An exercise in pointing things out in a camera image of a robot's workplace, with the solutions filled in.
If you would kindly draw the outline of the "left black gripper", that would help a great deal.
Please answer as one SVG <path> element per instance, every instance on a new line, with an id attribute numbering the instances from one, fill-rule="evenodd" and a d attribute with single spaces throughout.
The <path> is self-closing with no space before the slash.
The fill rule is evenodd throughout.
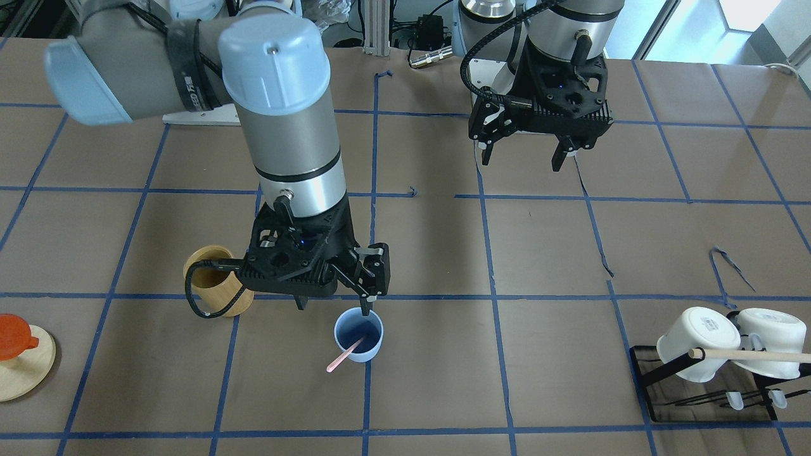
<path id="1" fill-rule="evenodd" d="M 602 55 L 573 66 L 525 44 L 519 62 L 501 75 L 501 92 L 507 95 L 475 100 L 468 133 L 483 150 L 482 165 L 489 164 L 495 142 L 515 132 L 532 132 L 556 136 L 551 168 L 559 172 L 568 156 L 593 148 L 611 127 L 606 83 Z M 524 109 L 524 100 L 531 102 L 530 109 Z"/>

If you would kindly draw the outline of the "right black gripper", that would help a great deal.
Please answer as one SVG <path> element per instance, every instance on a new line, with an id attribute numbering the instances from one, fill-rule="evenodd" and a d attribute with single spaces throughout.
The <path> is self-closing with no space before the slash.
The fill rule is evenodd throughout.
<path id="1" fill-rule="evenodd" d="M 293 295 L 304 311 L 310 297 L 334 294 L 339 280 L 359 295 L 362 315 L 371 315 L 377 298 L 388 294 L 389 245 L 357 245 L 347 196 L 316 216 L 289 215 L 290 204 L 280 198 L 262 205 L 236 272 L 240 282 L 253 291 Z"/>

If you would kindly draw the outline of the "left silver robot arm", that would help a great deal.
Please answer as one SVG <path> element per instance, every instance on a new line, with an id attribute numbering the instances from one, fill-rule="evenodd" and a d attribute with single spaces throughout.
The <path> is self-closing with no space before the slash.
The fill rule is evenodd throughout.
<path id="1" fill-rule="evenodd" d="M 474 98 L 468 134 L 489 164 L 497 141 L 551 134 L 554 171 L 614 122 L 603 54 L 623 1 L 457 1 L 452 51 Z"/>

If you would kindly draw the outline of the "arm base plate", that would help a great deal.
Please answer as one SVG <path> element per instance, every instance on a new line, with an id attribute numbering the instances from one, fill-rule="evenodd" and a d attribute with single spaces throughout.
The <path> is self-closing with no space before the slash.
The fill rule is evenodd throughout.
<path id="1" fill-rule="evenodd" d="M 493 92 L 507 94 L 513 86 L 515 74 L 506 61 L 472 60 L 469 64 L 470 80 L 478 89 L 490 87 Z"/>
<path id="2" fill-rule="evenodd" d="M 224 104 L 209 111 L 166 113 L 165 124 L 177 126 L 241 126 L 234 104 Z"/>

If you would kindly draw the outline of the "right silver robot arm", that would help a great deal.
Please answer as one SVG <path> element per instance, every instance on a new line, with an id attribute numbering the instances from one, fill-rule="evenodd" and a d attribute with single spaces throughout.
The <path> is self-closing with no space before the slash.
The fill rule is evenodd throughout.
<path id="1" fill-rule="evenodd" d="M 188 266 L 184 292 L 205 319 L 247 291 L 310 298 L 353 289 L 361 312 L 388 293 L 389 248 L 354 236 L 321 33 L 296 8 L 249 2 L 237 15 L 170 20 L 153 1 L 89 1 L 81 34 L 49 44 L 44 71 L 87 126 L 233 104 L 265 203 L 243 258 Z"/>

